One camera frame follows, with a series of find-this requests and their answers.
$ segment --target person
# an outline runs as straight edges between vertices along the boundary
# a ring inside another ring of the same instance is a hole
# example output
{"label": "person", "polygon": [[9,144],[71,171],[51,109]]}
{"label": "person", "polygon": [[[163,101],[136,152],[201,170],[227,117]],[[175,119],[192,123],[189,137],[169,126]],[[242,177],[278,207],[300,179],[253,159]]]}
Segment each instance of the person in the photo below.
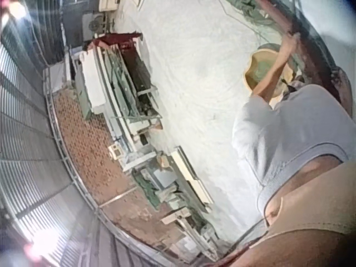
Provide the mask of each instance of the person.
{"label": "person", "polygon": [[332,72],[341,103],[322,86],[298,82],[269,105],[299,41],[298,33],[283,37],[233,128],[239,167],[256,179],[268,229],[214,266],[356,266],[356,124],[345,72]]}
{"label": "person", "polygon": [[88,51],[94,47],[101,47],[110,50],[111,46],[119,45],[121,49],[129,49],[134,45],[134,38],[143,39],[142,33],[107,33],[102,37],[95,38],[83,44],[83,51]]}

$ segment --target hand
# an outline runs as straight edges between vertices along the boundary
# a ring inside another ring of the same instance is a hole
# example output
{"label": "hand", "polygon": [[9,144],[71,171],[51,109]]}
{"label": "hand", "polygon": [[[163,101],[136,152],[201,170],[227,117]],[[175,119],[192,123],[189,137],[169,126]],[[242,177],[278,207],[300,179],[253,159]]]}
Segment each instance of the hand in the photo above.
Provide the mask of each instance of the hand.
{"label": "hand", "polygon": [[300,43],[300,33],[297,32],[294,35],[287,33],[282,38],[282,45],[279,50],[279,56],[285,60],[296,52]]}

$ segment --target corrugated metal wall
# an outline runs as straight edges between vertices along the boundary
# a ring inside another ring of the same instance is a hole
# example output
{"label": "corrugated metal wall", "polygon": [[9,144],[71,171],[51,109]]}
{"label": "corrugated metal wall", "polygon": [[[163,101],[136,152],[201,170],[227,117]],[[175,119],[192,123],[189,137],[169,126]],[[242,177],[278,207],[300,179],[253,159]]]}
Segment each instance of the corrugated metal wall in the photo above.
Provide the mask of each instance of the corrugated metal wall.
{"label": "corrugated metal wall", "polygon": [[[41,7],[44,2],[32,1]],[[54,8],[49,2],[44,8]],[[61,139],[51,94],[43,93],[50,82],[42,71],[62,59],[63,45],[55,44],[54,25],[47,33],[37,29],[52,20],[35,21],[33,12],[10,21],[1,34],[0,204],[11,227],[28,240],[41,230],[57,233],[46,256],[57,266],[172,266],[117,229],[82,184]]]}

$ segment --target concrete floor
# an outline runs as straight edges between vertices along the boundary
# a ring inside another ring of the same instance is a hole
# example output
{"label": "concrete floor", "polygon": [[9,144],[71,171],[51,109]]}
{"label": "concrete floor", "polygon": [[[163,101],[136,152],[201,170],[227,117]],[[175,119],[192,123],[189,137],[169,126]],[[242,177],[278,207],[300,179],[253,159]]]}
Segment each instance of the concrete floor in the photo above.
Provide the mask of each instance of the concrete floor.
{"label": "concrete floor", "polygon": [[[331,0],[299,2],[349,75],[355,95],[354,21]],[[144,34],[138,49],[158,88],[154,98],[164,126],[150,141],[166,152],[182,146],[215,201],[206,218],[220,238],[233,243],[260,218],[258,185],[239,175],[230,145],[235,115],[250,93],[242,73],[250,54],[263,43],[280,43],[279,34],[250,24],[224,0],[151,0],[139,8],[122,0],[115,30]]]}

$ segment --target cable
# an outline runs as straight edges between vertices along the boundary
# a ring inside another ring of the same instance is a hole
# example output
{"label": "cable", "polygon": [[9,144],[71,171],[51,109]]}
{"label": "cable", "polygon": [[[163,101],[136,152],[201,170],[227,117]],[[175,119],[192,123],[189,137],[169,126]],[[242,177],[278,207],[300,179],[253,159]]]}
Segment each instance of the cable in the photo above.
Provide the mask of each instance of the cable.
{"label": "cable", "polygon": [[268,41],[261,33],[259,33],[258,31],[256,31],[256,30],[253,29],[252,27],[248,26],[246,23],[242,22],[242,21],[239,20],[238,18],[235,18],[234,16],[228,14],[227,11],[226,11],[226,9],[225,9],[225,7],[224,7],[224,5],[223,5],[223,3],[221,2],[221,0],[219,0],[219,3],[220,3],[220,5],[221,5],[221,7],[222,7],[222,10],[224,11],[224,13],[225,13],[228,17],[230,17],[230,18],[232,18],[232,19],[234,19],[234,20],[240,22],[242,25],[244,25],[244,26],[247,27],[248,29],[252,30],[255,34],[257,34],[257,35],[260,36],[262,39],[264,39],[267,43],[269,43],[269,41]]}

